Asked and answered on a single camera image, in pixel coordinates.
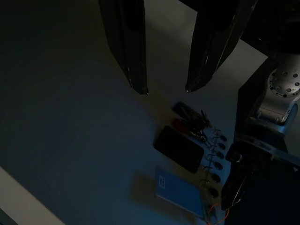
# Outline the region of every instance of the smartphone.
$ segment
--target smartphone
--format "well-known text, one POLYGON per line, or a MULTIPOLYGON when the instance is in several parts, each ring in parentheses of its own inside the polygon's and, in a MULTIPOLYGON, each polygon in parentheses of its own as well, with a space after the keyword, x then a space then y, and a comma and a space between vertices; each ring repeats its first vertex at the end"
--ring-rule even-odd
POLYGON ((191 173, 198 170, 204 149, 166 126, 154 143, 154 148, 191 173))

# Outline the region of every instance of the white label on notebook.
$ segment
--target white label on notebook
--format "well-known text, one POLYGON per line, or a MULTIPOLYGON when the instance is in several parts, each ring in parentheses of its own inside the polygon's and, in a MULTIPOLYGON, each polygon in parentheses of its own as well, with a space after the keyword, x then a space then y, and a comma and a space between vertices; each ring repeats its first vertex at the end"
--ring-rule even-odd
POLYGON ((158 178, 158 186, 160 188, 165 188, 165 178, 163 176, 159 176, 158 178))

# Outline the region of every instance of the blue notebook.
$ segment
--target blue notebook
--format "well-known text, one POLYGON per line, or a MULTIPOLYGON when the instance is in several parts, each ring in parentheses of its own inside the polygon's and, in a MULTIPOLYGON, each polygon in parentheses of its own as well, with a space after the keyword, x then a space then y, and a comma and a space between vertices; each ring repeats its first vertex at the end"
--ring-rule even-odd
POLYGON ((200 189, 159 167, 156 169, 156 195, 204 218, 200 189))

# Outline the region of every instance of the spiral binding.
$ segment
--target spiral binding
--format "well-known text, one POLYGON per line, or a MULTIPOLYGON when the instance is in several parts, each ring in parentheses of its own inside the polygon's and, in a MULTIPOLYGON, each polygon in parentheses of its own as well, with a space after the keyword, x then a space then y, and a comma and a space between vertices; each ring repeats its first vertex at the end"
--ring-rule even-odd
POLYGON ((208 183, 210 183, 210 180, 208 179, 208 176, 210 174, 210 170, 213 168, 212 163, 214 162, 213 159, 216 156, 215 153, 216 153, 216 148, 218 147, 217 142, 218 142, 218 139, 220 137, 220 134, 219 134, 220 131, 221 130, 219 130, 219 129, 214 130, 214 135, 215 136, 212 137, 212 140, 214 140, 214 142, 209 148, 211 153, 206 156, 206 159, 209 161, 209 165, 208 166, 203 166, 203 170, 205 171, 205 178, 200 180, 200 182, 199 182, 199 185, 201 185, 203 188, 206 188, 206 185, 208 183))

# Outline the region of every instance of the orange cable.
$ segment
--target orange cable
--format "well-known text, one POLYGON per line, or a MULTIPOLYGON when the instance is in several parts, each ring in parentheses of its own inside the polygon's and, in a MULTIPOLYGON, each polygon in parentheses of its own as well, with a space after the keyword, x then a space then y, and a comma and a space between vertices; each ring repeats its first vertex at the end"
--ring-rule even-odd
MULTIPOLYGON (((215 203, 215 204, 213 204, 212 206, 211 206, 211 208, 210 208, 210 211, 209 211, 209 213, 211 213, 211 211, 213 210, 213 208, 215 208, 217 205, 220 205, 221 203, 215 203)), ((222 223, 224 220, 226 220, 226 218, 228 217, 228 215, 229 215, 229 210, 227 210, 227 213, 226 213, 226 216, 223 218, 223 219, 221 219, 220 221, 218 221, 217 223, 216 223, 216 225, 217 224, 220 224, 220 223, 222 223)))

